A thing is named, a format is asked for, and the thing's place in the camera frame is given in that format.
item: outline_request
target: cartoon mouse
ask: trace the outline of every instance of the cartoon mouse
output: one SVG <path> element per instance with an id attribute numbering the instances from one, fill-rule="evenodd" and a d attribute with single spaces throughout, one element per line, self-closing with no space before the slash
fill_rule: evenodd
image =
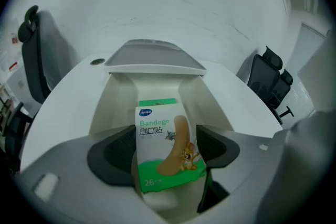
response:
<path id="1" fill-rule="evenodd" d="M 188 143 L 187 148 L 185 148 L 182 152 L 182 159 L 187 162 L 187 165 L 181 165 L 181 170 L 184 171 L 185 169 L 188 170 L 196 170 L 197 166 L 193 164 L 194 159 L 199 156 L 199 152 L 194 156 L 195 145 L 191 142 Z"/>

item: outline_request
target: bandage box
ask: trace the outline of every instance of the bandage box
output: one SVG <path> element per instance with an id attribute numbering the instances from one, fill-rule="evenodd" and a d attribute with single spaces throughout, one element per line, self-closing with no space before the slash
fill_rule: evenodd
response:
<path id="1" fill-rule="evenodd" d="M 135 125 L 143 193 L 179 186 L 205 175 L 205 163 L 182 104 L 137 107 Z"/>

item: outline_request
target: brand logo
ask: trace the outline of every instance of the brand logo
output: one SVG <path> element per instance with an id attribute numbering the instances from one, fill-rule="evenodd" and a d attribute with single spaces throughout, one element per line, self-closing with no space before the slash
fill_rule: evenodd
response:
<path id="1" fill-rule="evenodd" d="M 141 109 L 139 115 L 142 117 L 148 116 L 152 113 L 151 109 Z"/>

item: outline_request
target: black office chair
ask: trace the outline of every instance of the black office chair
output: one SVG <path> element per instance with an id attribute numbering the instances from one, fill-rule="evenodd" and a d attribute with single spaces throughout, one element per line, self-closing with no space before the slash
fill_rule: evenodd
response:
<path id="1" fill-rule="evenodd" d="M 22 57 L 31 96 L 42 104 L 50 94 L 50 89 L 43 73 L 37 10 L 38 6 L 33 6 L 26 12 L 25 21 L 18 31 L 18 38 L 23 43 Z"/>
<path id="2" fill-rule="evenodd" d="M 275 109 L 277 109 L 280 105 L 280 103 L 283 101 L 287 93 L 290 91 L 290 86 L 293 84 L 293 77 L 288 73 L 288 71 L 285 69 L 283 73 L 280 76 L 279 81 L 275 85 L 274 89 L 272 90 L 272 98 L 267 102 L 267 106 L 273 113 L 273 115 L 277 118 L 278 122 L 282 125 L 281 118 L 283 116 L 286 116 L 287 114 L 291 114 L 294 117 L 294 114 L 292 113 L 291 109 L 287 107 L 287 110 L 283 114 L 278 114 Z"/>
<path id="3" fill-rule="evenodd" d="M 5 137 L 5 152 L 7 163 L 13 172 L 17 172 L 20 167 L 20 153 L 25 140 L 25 134 L 28 133 L 29 127 L 26 129 L 26 124 L 31 124 L 33 119 L 21 112 L 23 103 L 21 102 L 11 113 L 7 124 L 3 130 L 2 136 Z"/>
<path id="4" fill-rule="evenodd" d="M 272 90 L 280 79 L 279 70 L 282 60 L 266 46 L 265 53 L 253 58 L 250 78 L 247 85 L 259 96 L 264 103 L 272 98 Z"/>

